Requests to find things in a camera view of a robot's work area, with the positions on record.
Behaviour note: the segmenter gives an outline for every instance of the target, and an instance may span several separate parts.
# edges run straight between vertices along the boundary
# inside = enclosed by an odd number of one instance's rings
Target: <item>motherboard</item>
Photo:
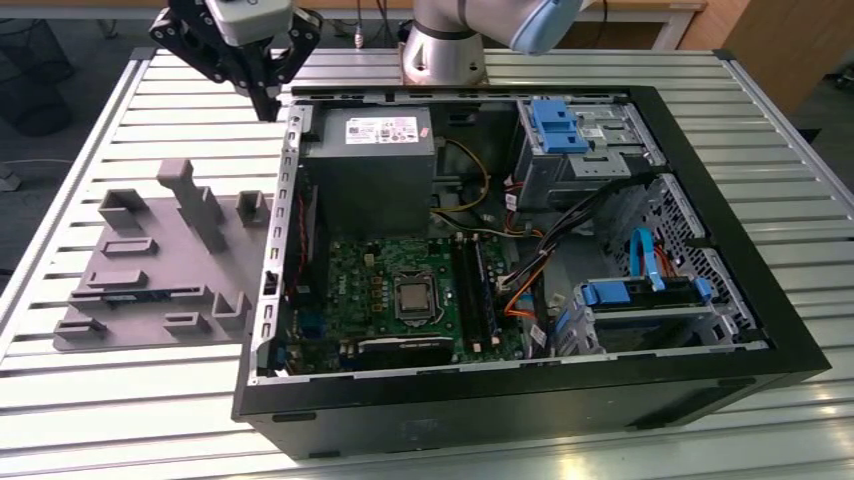
[[[523,357],[498,237],[332,241],[326,305],[298,314],[302,373]]]

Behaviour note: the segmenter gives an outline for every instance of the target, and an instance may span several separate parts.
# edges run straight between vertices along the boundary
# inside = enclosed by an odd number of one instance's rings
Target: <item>ram slot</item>
[[[479,242],[456,237],[451,248],[451,267],[459,305],[463,339],[475,353],[491,344],[496,333],[492,291],[490,288]]]

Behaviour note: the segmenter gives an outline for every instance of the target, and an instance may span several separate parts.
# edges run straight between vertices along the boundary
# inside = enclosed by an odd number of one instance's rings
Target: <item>slotted metal surface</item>
[[[51,331],[100,234],[93,202],[104,191],[163,195],[158,160],[175,157],[194,161],[198,184],[218,194],[275,186],[283,126],[254,124],[230,86],[159,54],[128,66],[0,302],[0,476],[854,476],[849,194],[738,65],[706,53],[602,51],[536,58],[491,51],[487,64],[492,84],[659,88],[833,370],[679,429],[296,464],[230,420],[238,345],[57,353]],[[398,82],[395,52],[330,50],[315,53],[296,83]]]

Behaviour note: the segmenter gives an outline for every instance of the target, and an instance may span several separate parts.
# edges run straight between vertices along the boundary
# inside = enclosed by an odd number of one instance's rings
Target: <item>green motherboard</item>
[[[502,243],[496,237],[479,240],[483,265],[494,288],[507,270]],[[384,336],[434,335],[454,339],[452,363],[512,360],[523,356],[522,337],[514,318],[496,318],[500,330],[483,347],[466,341],[456,278],[452,239],[384,239],[335,241],[330,248],[327,302],[322,312],[300,314],[303,330],[318,339],[303,348],[304,373],[332,373],[348,369],[339,358],[348,339]],[[424,321],[404,321],[406,298],[400,284],[410,281],[418,293],[430,290],[435,315]]]

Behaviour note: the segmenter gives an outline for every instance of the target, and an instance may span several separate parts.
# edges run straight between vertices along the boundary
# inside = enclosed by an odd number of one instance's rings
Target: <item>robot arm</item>
[[[150,35],[210,80],[234,83],[258,119],[275,122],[280,86],[318,46],[322,21],[290,0],[168,0]],[[290,48],[274,57],[270,44],[283,32]]]
[[[416,0],[403,52],[412,83],[466,85],[486,76],[483,34],[526,55],[551,50],[594,0]]]
[[[412,83],[476,84],[486,77],[480,34],[535,55],[557,45],[593,0],[416,0],[403,70]],[[150,34],[210,80],[248,96],[258,119],[275,122],[282,84],[320,41],[322,17],[291,0],[168,0]],[[287,32],[276,57],[272,38]]]

